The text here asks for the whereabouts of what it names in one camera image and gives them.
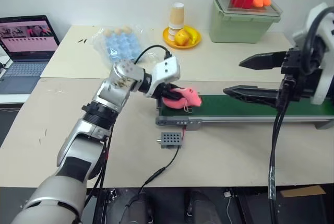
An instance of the gray control box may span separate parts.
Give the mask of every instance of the gray control box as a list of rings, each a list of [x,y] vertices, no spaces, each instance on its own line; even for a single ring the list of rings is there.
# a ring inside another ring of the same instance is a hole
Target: gray control box
[[[182,145],[181,133],[161,133],[161,148],[177,148]]]

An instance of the beige tabletop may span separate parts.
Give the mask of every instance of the beige tabletop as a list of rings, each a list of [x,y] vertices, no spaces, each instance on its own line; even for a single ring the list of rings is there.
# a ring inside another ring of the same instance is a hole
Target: beige tabletop
[[[83,115],[101,80],[42,78],[18,113],[0,148],[0,186],[37,187],[56,169],[57,153]],[[277,87],[278,83],[244,83]],[[202,94],[220,94],[235,82],[186,82]],[[117,119],[105,187],[139,187],[175,150],[156,142],[156,104],[133,93]],[[272,123],[222,123],[187,131],[175,163],[149,186],[267,185]],[[283,125],[276,151],[277,185],[334,182],[334,128]]]
[[[44,78],[106,78],[110,66],[92,46],[91,37],[99,31],[94,26],[72,26],[51,58],[41,77]],[[162,29],[147,29],[143,48],[153,44],[163,44]],[[240,61],[257,54],[286,51],[291,44],[283,33],[266,33],[257,44],[213,43],[208,31],[201,31],[202,42],[189,50],[175,50],[182,67],[181,80],[191,81],[265,81],[279,82],[280,69],[254,71],[238,67]],[[156,62],[162,61],[164,51],[155,49],[157,57],[144,58],[140,65],[152,70]]]

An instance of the egg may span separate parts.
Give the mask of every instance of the egg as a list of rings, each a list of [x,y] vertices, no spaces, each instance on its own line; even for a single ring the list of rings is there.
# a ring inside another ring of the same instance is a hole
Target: egg
[[[114,32],[115,32],[117,35],[121,35],[122,30],[121,30],[121,28],[116,28],[116,29],[114,30]]]
[[[113,34],[113,31],[110,30],[110,29],[106,29],[106,30],[103,31],[103,34],[104,34],[104,36],[109,38]]]
[[[131,32],[132,32],[132,29],[131,29],[131,27],[125,26],[125,27],[123,28],[123,31],[124,31],[125,33],[131,33]]]

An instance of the banana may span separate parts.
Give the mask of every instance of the banana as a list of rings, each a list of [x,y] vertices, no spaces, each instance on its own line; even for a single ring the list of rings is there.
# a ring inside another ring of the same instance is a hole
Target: banana
[[[194,45],[198,39],[198,34],[196,32],[196,30],[194,28],[188,27],[188,26],[184,26],[183,27],[184,30],[186,30],[189,34],[190,34],[190,38],[192,40],[192,45]]]

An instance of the laptop keyboard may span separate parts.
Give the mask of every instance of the laptop keyboard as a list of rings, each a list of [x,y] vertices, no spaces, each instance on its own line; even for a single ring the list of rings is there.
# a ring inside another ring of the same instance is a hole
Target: laptop keyboard
[[[41,76],[47,63],[13,63],[4,77]]]

